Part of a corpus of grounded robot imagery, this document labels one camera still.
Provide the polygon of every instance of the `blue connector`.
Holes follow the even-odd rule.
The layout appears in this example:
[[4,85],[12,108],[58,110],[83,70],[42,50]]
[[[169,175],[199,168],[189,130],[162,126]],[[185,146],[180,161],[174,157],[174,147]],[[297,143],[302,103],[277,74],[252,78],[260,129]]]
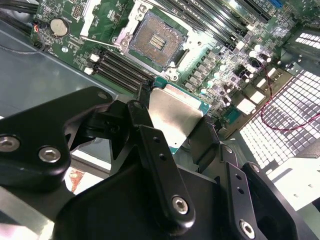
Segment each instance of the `blue connector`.
[[279,1],[279,0],[269,0],[269,2],[270,2],[273,6],[275,6],[276,8],[279,8],[279,9],[284,6],[284,4],[283,4],[281,1]]

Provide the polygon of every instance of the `black metal arm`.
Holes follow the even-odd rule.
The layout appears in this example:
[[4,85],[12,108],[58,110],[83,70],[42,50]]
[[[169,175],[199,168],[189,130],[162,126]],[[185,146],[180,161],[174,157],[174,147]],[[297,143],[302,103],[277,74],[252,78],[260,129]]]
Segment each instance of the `black metal arm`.
[[112,176],[59,209],[55,239],[317,239],[258,166],[238,168],[206,117],[189,143],[215,181],[176,166],[139,101],[97,87],[5,118],[0,131],[0,185],[30,195],[59,187],[70,151],[110,140]]

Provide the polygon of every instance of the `perforated metal panel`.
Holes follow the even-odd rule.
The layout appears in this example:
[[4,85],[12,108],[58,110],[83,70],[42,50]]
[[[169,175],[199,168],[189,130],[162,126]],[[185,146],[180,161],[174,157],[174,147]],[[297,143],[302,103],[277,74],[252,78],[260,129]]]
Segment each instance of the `perforated metal panel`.
[[[271,127],[291,129],[319,112],[320,77],[303,70],[266,107],[264,119]],[[256,114],[240,133],[261,168],[273,160],[281,165],[320,138],[320,117],[304,128],[284,132],[268,128]]]

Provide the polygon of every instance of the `metal plate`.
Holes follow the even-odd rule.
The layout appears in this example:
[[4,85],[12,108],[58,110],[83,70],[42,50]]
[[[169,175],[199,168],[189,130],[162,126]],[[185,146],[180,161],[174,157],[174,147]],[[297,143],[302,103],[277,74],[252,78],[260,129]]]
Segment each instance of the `metal plate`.
[[156,129],[160,129],[174,154],[194,129],[203,114],[186,93],[172,91],[172,85],[164,89],[154,88],[150,95],[149,114]]

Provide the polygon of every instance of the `motherboard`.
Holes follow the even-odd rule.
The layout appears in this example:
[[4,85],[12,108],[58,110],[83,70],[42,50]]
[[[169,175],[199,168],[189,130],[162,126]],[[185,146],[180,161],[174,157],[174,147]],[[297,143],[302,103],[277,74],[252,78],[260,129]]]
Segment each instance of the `motherboard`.
[[35,16],[61,61],[129,96],[170,84],[220,127],[257,112],[265,71],[289,81],[282,46],[319,19],[319,0],[41,0]]

